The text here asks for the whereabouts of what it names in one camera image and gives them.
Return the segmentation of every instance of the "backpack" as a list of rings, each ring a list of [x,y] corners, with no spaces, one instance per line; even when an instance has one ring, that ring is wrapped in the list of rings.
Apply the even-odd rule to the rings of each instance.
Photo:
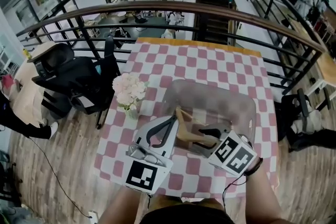
[[[167,15],[167,20],[166,20],[167,23],[170,23],[170,16],[171,16],[172,14],[174,14],[174,12],[169,12],[169,13],[168,13],[168,15]]]

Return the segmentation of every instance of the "white flower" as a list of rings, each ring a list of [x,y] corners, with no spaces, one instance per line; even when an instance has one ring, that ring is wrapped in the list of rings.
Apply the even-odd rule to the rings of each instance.
[[[117,102],[123,105],[130,105],[134,102],[134,98],[126,92],[120,92],[117,95]]]
[[[145,97],[146,84],[131,74],[123,73],[116,77],[112,86],[117,95],[117,102],[131,106],[132,109],[136,109],[136,102]]]
[[[116,92],[116,94],[122,92],[123,84],[122,84],[121,76],[118,76],[113,80],[112,87],[113,87],[114,91]]]
[[[130,110],[136,110],[136,105],[135,104],[131,104],[131,106],[130,106]]]

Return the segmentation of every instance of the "metal railing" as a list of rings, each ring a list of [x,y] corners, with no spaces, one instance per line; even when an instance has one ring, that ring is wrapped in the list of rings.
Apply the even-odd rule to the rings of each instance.
[[[288,0],[250,0],[250,1],[252,2],[256,11],[261,17],[270,20],[273,23],[288,26],[292,29],[295,28],[293,27],[291,20],[298,21],[302,25],[302,27],[306,30],[309,37],[313,41],[319,42],[313,29],[300,16],[300,14]],[[280,33],[275,33],[273,31],[268,32],[272,42],[274,43],[274,46],[285,48],[296,54],[302,54],[302,57],[305,59],[313,57],[312,49],[306,46],[305,44],[300,44],[294,42],[294,40],[286,39]],[[293,59],[293,57],[289,56],[288,54],[287,55],[279,54],[279,58],[282,63],[292,65],[295,69],[300,68],[301,65],[304,63],[302,59]],[[284,68],[283,72],[285,74],[285,77],[290,78],[295,71]],[[282,80],[281,84],[283,85],[288,81],[289,80],[285,78]]]
[[[134,22],[133,16],[131,13],[134,10],[156,10],[156,11],[178,11],[178,12],[185,12],[185,13],[194,13],[195,16],[200,16],[202,23],[199,25],[199,27],[188,27],[188,26],[180,26],[180,25],[168,25],[166,24],[164,18],[162,24],[138,24]],[[108,14],[108,16],[111,13],[117,13],[117,12],[127,12],[130,14],[130,20],[132,22],[127,23],[118,23],[118,24],[97,24],[92,26],[85,26],[83,23],[82,16],[85,15],[91,15],[91,14]],[[93,59],[100,59],[100,55],[98,52],[103,51],[103,48],[96,48],[96,41],[104,41],[106,37],[91,37],[89,35],[89,30],[98,28],[115,28],[115,27],[146,27],[146,28],[157,28],[157,29],[174,29],[174,30],[183,30],[183,31],[191,31],[196,33],[199,41],[203,41],[204,35],[207,31],[207,19],[210,16],[217,16],[218,18],[226,18],[228,20],[234,20],[238,22],[243,22],[247,24],[251,24],[260,28],[264,28],[266,30],[275,32],[277,34],[280,34],[282,36],[287,37],[288,39],[292,40],[293,42],[296,42],[298,44],[303,44],[304,46],[308,47],[309,50],[313,51],[314,53],[310,57],[305,57],[305,55],[297,54],[293,51],[290,51],[285,48],[274,46],[273,44],[268,44],[266,42],[262,42],[260,40],[235,35],[235,34],[229,34],[229,33],[223,33],[223,35],[227,36],[228,38],[236,39],[236,40],[242,40],[246,42],[250,42],[256,45],[259,45],[264,48],[275,50],[278,53],[289,55],[293,59],[297,59],[298,61],[302,61],[302,64],[300,66],[291,66],[289,64],[280,62],[280,61],[274,61],[272,59],[264,58],[264,61],[276,65],[281,66],[284,69],[288,69],[291,71],[291,75],[289,76],[286,74],[285,76],[281,74],[276,74],[273,72],[268,72],[268,75],[271,77],[275,77],[277,79],[286,79],[288,81],[288,85],[284,84],[274,84],[271,83],[273,87],[281,88],[283,89],[283,94],[288,93],[302,78],[303,76],[308,72],[308,70],[314,65],[316,60],[319,58],[319,56],[325,52],[323,47],[312,40],[307,40],[303,36],[301,36],[299,33],[288,29],[282,25],[272,23],[264,18],[260,18],[257,16],[253,16],[247,13],[238,12],[236,10],[223,8],[223,7],[217,7],[207,4],[196,4],[196,3],[188,3],[188,2],[175,2],[175,1],[136,1],[136,2],[123,2],[116,5],[101,5],[101,6],[94,6],[94,7],[88,7],[83,9],[78,9],[73,12],[68,12],[56,17],[52,17],[50,19],[44,20],[36,25],[33,25],[31,27],[26,28],[23,31],[20,31],[17,33],[17,36],[20,37],[25,33],[33,32],[36,33],[36,31],[48,24],[53,24],[55,22],[59,22],[61,20],[67,20],[67,19],[75,19],[78,23],[78,27],[71,27],[67,29],[62,29],[54,32],[50,32],[48,34],[55,34],[55,33],[64,33],[67,31],[79,31],[81,32],[80,38],[76,39],[64,39],[64,40],[54,40],[54,42],[67,42],[67,41],[85,41],[88,45],[87,48],[75,48],[75,50],[79,51],[91,51],[92,52],[92,58]],[[24,38],[21,40],[21,42],[25,43],[28,41],[31,41],[32,39],[35,39],[38,41],[37,38],[40,38],[43,35],[37,35],[35,34],[35,37],[32,38]],[[128,43],[134,43],[136,41],[135,38],[115,38],[116,41],[121,42],[128,42]],[[129,53],[129,51],[121,51],[118,50],[118,52],[121,53]]]

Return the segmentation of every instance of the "staircase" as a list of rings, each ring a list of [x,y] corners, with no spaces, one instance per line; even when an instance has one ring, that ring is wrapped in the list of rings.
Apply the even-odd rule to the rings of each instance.
[[[226,8],[229,7],[229,0],[198,0],[197,2]],[[227,37],[223,36],[223,33],[227,32],[228,20],[226,18],[220,18],[214,15],[209,16],[204,41],[218,44],[227,44]]]

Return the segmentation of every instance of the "white sneaker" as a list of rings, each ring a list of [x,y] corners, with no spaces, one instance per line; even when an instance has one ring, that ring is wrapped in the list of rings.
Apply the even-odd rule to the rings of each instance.
[[[51,129],[51,136],[50,136],[49,139],[51,139],[52,136],[53,136],[54,134],[56,134],[57,129],[58,129],[58,122],[55,121],[55,122],[50,126],[50,129]]]

